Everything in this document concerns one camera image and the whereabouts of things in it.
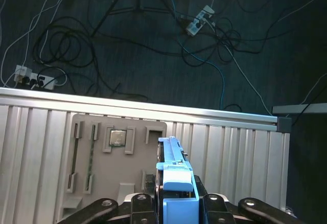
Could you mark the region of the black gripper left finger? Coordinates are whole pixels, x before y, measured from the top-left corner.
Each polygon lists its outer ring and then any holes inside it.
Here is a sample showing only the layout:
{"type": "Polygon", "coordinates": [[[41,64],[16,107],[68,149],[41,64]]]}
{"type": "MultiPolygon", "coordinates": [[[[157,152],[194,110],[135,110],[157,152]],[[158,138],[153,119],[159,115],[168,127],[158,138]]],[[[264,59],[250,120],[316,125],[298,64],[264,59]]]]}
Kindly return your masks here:
{"type": "Polygon", "coordinates": [[[155,176],[145,175],[143,184],[143,192],[125,197],[122,204],[100,198],[59,223],[156,223],[155,176]]]}

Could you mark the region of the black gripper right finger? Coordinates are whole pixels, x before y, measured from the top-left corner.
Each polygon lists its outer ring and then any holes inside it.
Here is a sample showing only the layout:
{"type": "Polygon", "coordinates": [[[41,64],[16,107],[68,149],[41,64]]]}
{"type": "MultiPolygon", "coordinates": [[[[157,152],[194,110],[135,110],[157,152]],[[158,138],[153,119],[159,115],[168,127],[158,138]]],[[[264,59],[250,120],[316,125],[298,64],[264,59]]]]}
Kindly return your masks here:
{"type": "Polygon", "coordinates": [[[224,195],[208,193],[198,176],[195,182],[200,197],[200,223],[303,223],[256,198],[246,197],[234,205],[224,195]]]}

